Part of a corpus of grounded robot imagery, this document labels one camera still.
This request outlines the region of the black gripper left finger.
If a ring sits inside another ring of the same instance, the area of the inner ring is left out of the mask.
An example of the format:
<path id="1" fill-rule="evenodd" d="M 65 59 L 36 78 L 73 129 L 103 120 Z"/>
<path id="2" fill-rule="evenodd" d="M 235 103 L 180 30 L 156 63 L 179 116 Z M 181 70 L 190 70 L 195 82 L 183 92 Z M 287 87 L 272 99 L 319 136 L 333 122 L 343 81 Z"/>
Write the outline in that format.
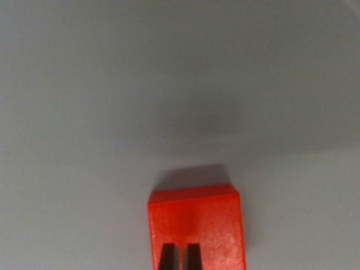
<path id="1" fill-rule="evenodd" d="M 179 270 L 180 250 L 174 243 L 165 243 L 162 246 L 159 270 Z"/>

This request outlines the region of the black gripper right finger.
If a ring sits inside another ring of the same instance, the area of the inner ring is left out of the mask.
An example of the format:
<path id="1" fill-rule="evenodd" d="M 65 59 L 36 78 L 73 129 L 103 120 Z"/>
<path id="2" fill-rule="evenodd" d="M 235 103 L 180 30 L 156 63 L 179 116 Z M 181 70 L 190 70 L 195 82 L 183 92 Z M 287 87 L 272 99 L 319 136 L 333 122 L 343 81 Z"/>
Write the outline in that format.
<path id="1" fill-rule="evenodd" d="M 200 244 L 188 244 L 183 248 L 182 269 L 203 270 Z"/>

